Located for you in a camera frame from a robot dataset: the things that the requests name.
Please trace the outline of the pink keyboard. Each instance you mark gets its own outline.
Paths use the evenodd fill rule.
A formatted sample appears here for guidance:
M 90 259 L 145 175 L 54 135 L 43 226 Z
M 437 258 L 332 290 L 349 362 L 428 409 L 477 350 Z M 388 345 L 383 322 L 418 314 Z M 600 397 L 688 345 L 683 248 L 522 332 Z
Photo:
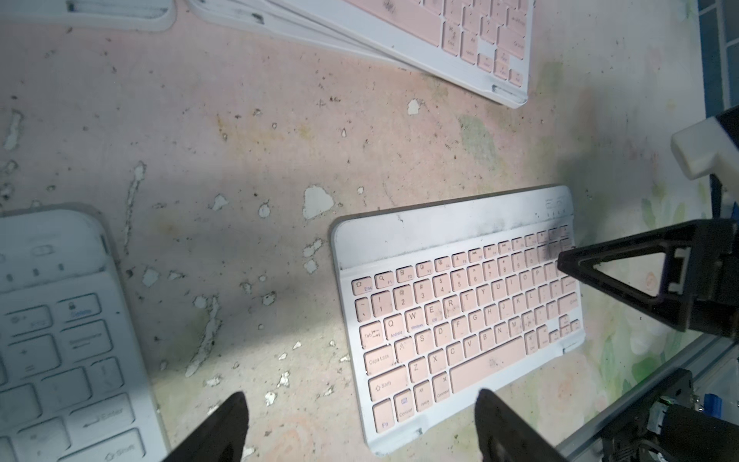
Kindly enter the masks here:
M 525 0 L 281 1 L 279 7 L 489 100 L 528 100 Z
M 192 13 L 217 25 L 310 44 L 410 69 L 397 59 L 267 1 L 188 1 Z
M 361 422 L 386 455 L 585 339 L 573 198 L 552 186 L 338 219 L 331 229 Z

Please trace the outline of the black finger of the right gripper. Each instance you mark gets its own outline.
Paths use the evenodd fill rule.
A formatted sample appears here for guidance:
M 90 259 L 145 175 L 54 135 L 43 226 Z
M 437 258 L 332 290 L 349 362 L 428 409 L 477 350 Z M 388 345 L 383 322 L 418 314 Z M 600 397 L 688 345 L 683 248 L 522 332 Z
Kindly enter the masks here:
M 596 268 L 658 253 L 664 262 L 654 296 Z M 738 223 L 732 219 L 696 219 L 566 250 L 557 267 L 675 330 L 738 336 Z

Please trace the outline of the white key keyboard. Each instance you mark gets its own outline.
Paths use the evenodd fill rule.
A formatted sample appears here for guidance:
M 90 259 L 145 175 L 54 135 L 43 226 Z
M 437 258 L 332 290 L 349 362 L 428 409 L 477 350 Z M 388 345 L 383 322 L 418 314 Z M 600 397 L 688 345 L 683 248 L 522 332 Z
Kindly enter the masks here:
M 161 461 L 169 453 L 100 222 L 1 220 L 1 457 Z

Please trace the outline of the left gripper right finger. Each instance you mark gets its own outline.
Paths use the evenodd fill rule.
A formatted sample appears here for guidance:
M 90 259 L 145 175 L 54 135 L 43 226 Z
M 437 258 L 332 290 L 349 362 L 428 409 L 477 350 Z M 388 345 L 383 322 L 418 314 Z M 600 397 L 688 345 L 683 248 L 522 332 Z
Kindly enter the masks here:
M 481 389 L 475 401 L 475 431 L 484 462 L 567 461 L 488 389 Z

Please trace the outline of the aluminium front rail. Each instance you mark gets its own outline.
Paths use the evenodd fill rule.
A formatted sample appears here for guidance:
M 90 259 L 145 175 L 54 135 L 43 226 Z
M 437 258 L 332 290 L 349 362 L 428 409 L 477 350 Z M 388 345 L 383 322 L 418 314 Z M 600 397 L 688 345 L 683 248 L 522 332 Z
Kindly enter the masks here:
M 693 375 L 694 384 L 705 379 L 709 371 L 727 358 L 738 357 L 738 344 L 727 338 L 704 334 L 686 346 L 656 369 L 648 378 L 623 394 L 619 400 L 600 412 L 593 419 L 556 446 L 556 450 L 569 461 L 602 459 L 602 431 L 627 411 L 627 408 L 655 389 L 675 370 L 684 369 Z

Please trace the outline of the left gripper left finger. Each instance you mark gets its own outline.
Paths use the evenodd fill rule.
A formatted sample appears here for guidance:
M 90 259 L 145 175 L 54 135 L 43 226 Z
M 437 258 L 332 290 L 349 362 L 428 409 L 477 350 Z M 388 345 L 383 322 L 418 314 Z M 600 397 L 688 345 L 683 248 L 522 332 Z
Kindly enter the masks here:
M 249 429 L 243 392 L 232 394 L 165 459 L 165 462 L 242 460 Z

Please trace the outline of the green key keyboard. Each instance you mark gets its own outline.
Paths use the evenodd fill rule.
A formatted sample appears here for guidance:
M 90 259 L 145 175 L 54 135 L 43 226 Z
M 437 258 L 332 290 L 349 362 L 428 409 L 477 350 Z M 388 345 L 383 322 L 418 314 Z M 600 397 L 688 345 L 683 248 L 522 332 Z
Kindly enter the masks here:
M 163 32 L 175 23 L 174 1 L 1 0 L 1 21 Z

